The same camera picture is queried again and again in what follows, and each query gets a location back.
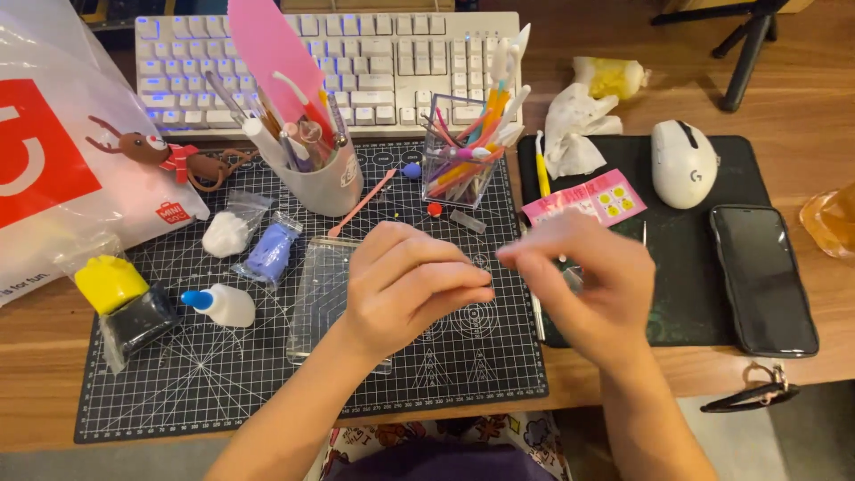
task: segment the red logo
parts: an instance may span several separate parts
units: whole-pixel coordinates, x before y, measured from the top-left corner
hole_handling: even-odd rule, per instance
[[[0,80],[0,229],[101,188],[30,79]]]
[[[170,224],[190,220],[190,216],[184,212],[184,207],[181,207],[181,204],[177,202],[164,202],[161,204],[161,208],[157,209],[155,212],[157,212],[157,215],[160,216],[161,219]]]

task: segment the wooden desk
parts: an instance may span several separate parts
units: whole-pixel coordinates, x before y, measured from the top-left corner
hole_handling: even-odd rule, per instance
[[[482,0],[483,9],[513,10],[518,2]],[[855,270],[826,257],[799,226],[799,207],[813,194],[855,181],[855,3],[820,0],[782,16],[781,39],[767,45],[737,114],[720,113],[711,97],[728,84],[736,53],[709,58],[739,22],[720,19],[651,28],[657,8],[623,0],[556,0],[521,12],[533,31],[523,63],[532,86],[524,107],[527,131],[542,127],[552,98],[573,79],[574,55],[639,60],[652,82],[614,113],[627,134],[648,134],[679,118],[706,134],[740,134],[757,153],[772,203],[791,228],[793,245],[821,337],[816,358],[787,362],[792,382],[855,377]],[[516,154],[510,156],[516,177]],[[520,193],[515,185],[519,205]],[[67,280],[53,282],[0,309],[0,450],[68,448],[86,356],[92,309]],[[675,395],[731,392],[742,387],[750,360],[728,347],[656,349]],[[541,400],[446,408],[376,418],[403,419],[552,409],[599,402],[596,371],[571,350],[544,348],[551,394]],[[227,436],[228,433],[205,436]]]

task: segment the reindeer ornament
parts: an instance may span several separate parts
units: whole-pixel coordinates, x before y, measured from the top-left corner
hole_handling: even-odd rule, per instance
[[[188,180],[197,189],[203,192],[214,192],[240,165],[252,159],[255,153],[244,154],[234,149],[226,149],[223,156],[232,154],[240,158],[236,163],[229,165],[228,162],[219,158],[202,155],[199,149],[192,145],[181,146],[167,144],[165,140],[155,135],[142,135],[139,132],[128,132],[119,134],[112,125],[95,116],[89,116],[89,120],[95,122],[101,128],[107,129],[119,140],[119,146],[113,147],[109,142],[101,144],[86,137],[86,141],[94,145],[99,151],[108,154],[121,153],[134,162],[143,165],[154,165],[166,170],[174,170],[176,181],[180,184]],[[201,185],[196,176],[206,181],[214,182],[213,186]]]

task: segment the hand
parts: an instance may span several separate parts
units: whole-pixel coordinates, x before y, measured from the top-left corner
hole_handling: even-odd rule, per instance
[[[552,263],[561,254],[585,269],[578,297]],[[645,327],[656,265],[639,242],[568,209],[496,256],[519,271],[562,336],[600,369],[616,372],[640,349],[649,349]]]
[[[494,293],[490,273],[460,249],[405,223],[383,222],[351,256],[348,329],[358,352],[375,365],[403,349],[430,324]]]

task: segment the white glue bottle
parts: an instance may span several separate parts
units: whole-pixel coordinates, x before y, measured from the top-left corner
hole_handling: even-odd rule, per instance
[[[256,320],[256,303],[245,291],[214,284],[201,291],[187,291],[181,302],[200,314],[207,314],[215,323],[226,327],[250,327]]]

